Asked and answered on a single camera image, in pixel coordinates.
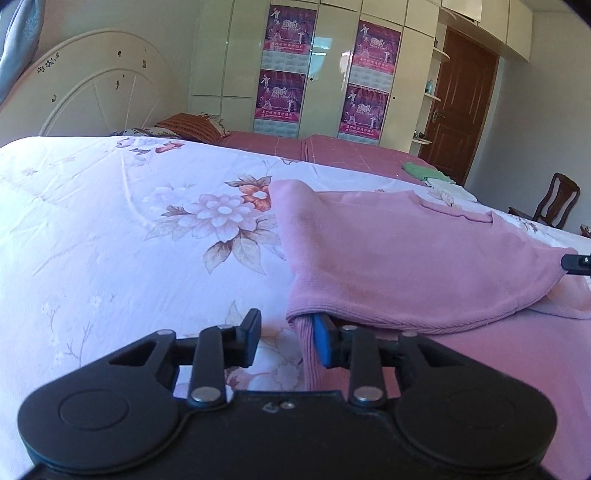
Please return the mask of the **upper left purple poster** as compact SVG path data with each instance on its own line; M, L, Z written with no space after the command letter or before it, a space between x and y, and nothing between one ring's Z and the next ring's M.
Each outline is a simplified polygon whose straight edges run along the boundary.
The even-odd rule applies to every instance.
M307 55L311 51L317 11L285 5L270 5L263 50Z

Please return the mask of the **purple poster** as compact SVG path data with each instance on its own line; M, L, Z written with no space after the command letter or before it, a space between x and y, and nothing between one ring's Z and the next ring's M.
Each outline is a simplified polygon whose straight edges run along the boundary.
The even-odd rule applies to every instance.
M349 84L342 107L338 137L356 143L378 145L388 99L387 93Z
M317 11L285 5L270 5L263 50L307 55L311 51Z
M300 121L306 80L304 74L260 71L254 118L297 124Z
M361 20L356 33L353 66L393 75L402 33Z

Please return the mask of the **dark wooden chair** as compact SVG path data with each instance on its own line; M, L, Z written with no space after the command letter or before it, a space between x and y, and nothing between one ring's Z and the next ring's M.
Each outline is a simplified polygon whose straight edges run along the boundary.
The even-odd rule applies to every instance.
M510 207L508 213L562 230L580 194L581 189L575 181L556 172L551 179L548 191L539 202L533 215L526 214L514 207Z

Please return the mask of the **cream wardrobe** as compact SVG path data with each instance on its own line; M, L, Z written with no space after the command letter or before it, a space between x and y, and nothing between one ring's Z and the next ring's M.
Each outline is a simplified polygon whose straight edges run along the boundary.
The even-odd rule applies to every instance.
M310 53L263 50L272 4L317 11ZM361 20L402 33L393 75L353 66ZM389 95L378 145L409 152L439 24L498 57L530 57L533 13L522 1L205 1L194 43L190 111L221 116L232 130L338 137L346 88L355 84ZM262 70L307 78L297 124L254 118Z

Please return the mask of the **pink checked bed cover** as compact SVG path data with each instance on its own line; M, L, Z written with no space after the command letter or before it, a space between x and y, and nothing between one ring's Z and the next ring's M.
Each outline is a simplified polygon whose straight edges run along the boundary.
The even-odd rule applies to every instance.
M404 169L406 164L435 170L432 165L409 153L325 135L311 135L298 140L234 131L221 140L221 146L375 174L414 184L422 184L422 181L408 174Z

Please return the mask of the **patterned white brown pillow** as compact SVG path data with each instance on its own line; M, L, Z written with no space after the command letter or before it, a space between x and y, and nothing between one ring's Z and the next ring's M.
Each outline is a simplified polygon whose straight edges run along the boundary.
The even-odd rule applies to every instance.
M111 136L138 136L138 137L152 137L165 139L180 139L180 136L173 131L162 127L143 127L143 128L127 128L123 130L114 131Z

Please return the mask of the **green folded cloth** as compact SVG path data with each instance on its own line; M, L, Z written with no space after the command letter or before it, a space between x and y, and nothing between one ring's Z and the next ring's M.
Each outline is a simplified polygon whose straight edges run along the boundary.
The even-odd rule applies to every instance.
M403 164L403 170L413 178L423 182L426 182L429 179L435 179L451 184L455 183L455 181L449 176L445 175L438 169L431 168L430 166L406 162Z

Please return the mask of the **blue curtain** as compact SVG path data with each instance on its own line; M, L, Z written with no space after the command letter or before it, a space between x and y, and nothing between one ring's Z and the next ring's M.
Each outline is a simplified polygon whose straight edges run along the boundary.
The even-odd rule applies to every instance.
M1 2L1 102L31 63L44 22L44 0Z

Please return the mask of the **lower right purple poster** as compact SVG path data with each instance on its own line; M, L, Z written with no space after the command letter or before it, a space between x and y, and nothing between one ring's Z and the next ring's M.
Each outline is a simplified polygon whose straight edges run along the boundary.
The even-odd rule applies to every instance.
M387 93L349 84L342 107L338 137L356 143L378 145L388 99Z

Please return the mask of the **upper right purple poster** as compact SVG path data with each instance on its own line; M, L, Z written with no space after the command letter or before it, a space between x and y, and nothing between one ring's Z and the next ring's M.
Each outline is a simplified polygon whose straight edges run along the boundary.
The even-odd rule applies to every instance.
M361 20L356 33L353 66L393 75L402 33Z

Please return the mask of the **cream rounded headboard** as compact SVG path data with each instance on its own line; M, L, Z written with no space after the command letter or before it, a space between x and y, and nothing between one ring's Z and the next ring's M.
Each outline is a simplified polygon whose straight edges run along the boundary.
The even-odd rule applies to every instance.
M160 52L122 30L72 37L33 63L1 104L1 144L31 136L104 137L153 126L185 106Z

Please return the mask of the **orange striped pillow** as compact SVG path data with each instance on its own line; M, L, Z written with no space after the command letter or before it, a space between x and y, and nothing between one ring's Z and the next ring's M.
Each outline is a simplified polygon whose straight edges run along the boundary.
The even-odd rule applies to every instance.
M204 112L177 113L158 122L156 127L170 130L184 140L211 145L221 145L221 141L230 134L221 116Z

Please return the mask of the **corner shelf unit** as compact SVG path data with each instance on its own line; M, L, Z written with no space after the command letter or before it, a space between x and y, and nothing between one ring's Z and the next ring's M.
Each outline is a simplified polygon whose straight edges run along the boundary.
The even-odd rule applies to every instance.
M410 153L415 156L418 156L421 148L426 146L426 142L429 139L427 136L427 127L430 120L431 110L441 102L440 97L436 94L439 74L441 67L450 60L449 55L445 52L446 34L447 27L443 24L439 24L434 40L433 55L426 81L423 103L415 127L415 136L410 150Z

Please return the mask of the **pink knit sweater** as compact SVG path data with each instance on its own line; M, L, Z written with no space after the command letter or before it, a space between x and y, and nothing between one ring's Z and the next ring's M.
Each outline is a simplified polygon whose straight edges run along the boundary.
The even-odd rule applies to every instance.
M317 192L270 187L294 283L287 321L309 390L345 390L322 366L312 318L327 313L383 337L428 335L549 397L558 431L544 459L561 479L590 475L590 287L547 244L491 211L413 191Z

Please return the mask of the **lower left purple poster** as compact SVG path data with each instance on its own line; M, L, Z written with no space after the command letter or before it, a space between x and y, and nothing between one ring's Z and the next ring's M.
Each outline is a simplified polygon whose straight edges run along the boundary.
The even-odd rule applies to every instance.
M300 121L306 80L304 74L260 71L254 118L297 124Z

